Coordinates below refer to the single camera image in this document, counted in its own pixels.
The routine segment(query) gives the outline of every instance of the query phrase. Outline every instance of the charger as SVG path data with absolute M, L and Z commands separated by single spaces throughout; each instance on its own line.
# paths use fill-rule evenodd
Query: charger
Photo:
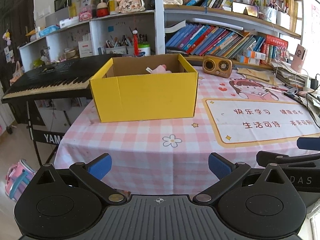
M 310 88 L 316 90 L 318 88 L 318 81 L 316 78 L 311 79 Z

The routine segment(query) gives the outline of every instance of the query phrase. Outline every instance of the vintage radio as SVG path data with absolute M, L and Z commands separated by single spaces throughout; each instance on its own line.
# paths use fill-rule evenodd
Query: vintage radio
M 221 57 L 204 56 L 202 70 L 208 74 L 228 78 L 232 71 L 232 61 Z

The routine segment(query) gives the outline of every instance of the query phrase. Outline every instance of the pink box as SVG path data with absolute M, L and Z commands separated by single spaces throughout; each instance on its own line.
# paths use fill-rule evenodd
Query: pink box
M 95 18 L 96 9 L 97 9 L 97 6 L 95 4 L 87 5 L 80 8 L 80 13 L 79 13 L 80 22 Z

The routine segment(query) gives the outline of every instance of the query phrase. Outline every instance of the white shelf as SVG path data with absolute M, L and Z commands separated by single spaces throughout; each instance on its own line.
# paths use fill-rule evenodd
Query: white shelf
M 249 15 L 222 9 L 207 8 L 206 12 L 205 8 L 200 6 L 165 5 L 164 11 L 166 13 L 167 22 L 171 23 L 177 23 L 184 19 L 191 20 L 192 18 L 201 18 L 238 25 L 246 30 L 257 30 L 258 32 L 270 34 L 272 36 L 274 36 L 276 32 L 292 38 L 301 39 L 301 35 L 279 25 Z

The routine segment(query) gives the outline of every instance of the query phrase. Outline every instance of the pink plush toy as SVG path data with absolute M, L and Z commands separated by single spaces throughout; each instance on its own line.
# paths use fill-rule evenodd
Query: pink plush toy
M 164 73 L 172 73 L 170 70 L 167 70 L 166 65 L 159 65 L 153 71 L 150 72 L 151 74 L 164 74 Z

